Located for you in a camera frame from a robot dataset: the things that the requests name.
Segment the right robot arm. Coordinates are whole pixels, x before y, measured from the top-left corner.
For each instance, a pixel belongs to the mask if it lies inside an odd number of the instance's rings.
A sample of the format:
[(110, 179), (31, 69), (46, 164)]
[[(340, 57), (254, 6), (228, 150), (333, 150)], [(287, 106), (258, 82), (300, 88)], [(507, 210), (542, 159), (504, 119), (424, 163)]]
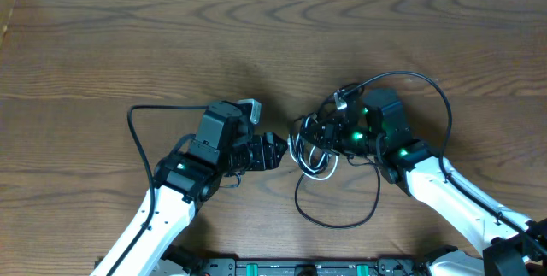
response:
[(336, 91), (336, 109), (311, 114), (298, 137), (328, 155), (371, 156), (390, 184), (447, 220), (479, 253), (444, 247), (421, 263), (425, 275), (532, 275), (546, 263), (546, 222), (501, 204), (413, 136), (393, 90)]

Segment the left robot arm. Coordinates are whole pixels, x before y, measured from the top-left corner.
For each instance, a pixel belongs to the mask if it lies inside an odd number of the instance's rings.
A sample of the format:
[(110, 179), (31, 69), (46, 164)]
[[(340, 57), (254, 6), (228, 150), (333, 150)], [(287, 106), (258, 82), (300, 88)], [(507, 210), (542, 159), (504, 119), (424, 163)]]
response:
[(144, 200), (94, 274), (151, 274), (223, 178), (279, 166), (287, 142), (273, 132), (255, 132), (262, 111), (257, 100), (216, 101), (200, 109), (197, 131), (181, 137), (155, 167), (145, 168)]

